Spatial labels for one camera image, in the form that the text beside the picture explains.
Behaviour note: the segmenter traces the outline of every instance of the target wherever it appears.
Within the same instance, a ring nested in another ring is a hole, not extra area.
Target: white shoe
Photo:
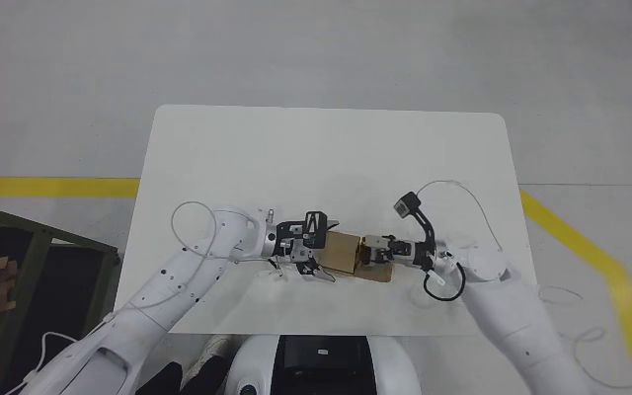
[[[194,364],[183,377],[180,389],[183,389],[192,378],[196,377],[201,367],[214,356],[221,356],[228,361],[234,357],[232,335],[213,335],[210,340],[206,342],[204,350],[196,364]]]

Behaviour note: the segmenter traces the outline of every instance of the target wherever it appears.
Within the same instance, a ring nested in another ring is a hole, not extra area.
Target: white table
[[[503,119],[492,114],[164,106],[145,158],[118,287],[121,306],[180,245],[169,219],[185,200],[232,204],[276,222],[322,210],[355,235],[420,239],[394,202],[435,179],[462,182],[481,201],[505,252],[527,282],[535,273]],[[433,185],[422,210],[437,238],[492,245],[463,190]],[[184,212],[187,240],[207,214]],[[265,262],[232,266],[178,323],[176,333],[345,335],[473,334],[460,301],[429,301],[422,272],[396,266],[390,283],[310,280]]]

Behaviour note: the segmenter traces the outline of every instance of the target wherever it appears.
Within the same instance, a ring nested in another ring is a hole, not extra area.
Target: small brown box
[[[359,260],[360,238],[338,232],[327,232],[325,250],[318,263],[338,275],[347,275],[370,281],[389,282],[392,264],[367,267]]]

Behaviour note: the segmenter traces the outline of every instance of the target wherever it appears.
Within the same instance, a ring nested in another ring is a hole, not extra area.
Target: yellow stripe
[[[0,197],[136,198],[138,179],[0,178]]]
[[[632,355],[632,281],[625,266],[528,193],[520,190],[520,196],[524,213],[529,218],[603,276],[623,329],[628,353]]]
[[[0,197],[136,198],[139,184],[139,179],[0,178]],[[526,216],[604,277],[632,355],[632,281],[625,266],[528,193],[520,190],[520,196]]]

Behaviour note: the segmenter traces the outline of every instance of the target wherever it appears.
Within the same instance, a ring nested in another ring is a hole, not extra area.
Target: gray floor
[[[506,120],[521,186],[631,270],[631,7],[5,0],[0,177],[138,177],[163,104],[491,112]],[[0,209],[124,250],[133,200],[0,197]],[[560,331],[606,328],[581,357],[603,379],[629,379],[602,278],[527,226],[539,281],[585,298],[553,311]],[[525,391],[480,339],[402,341],[429,394]]]

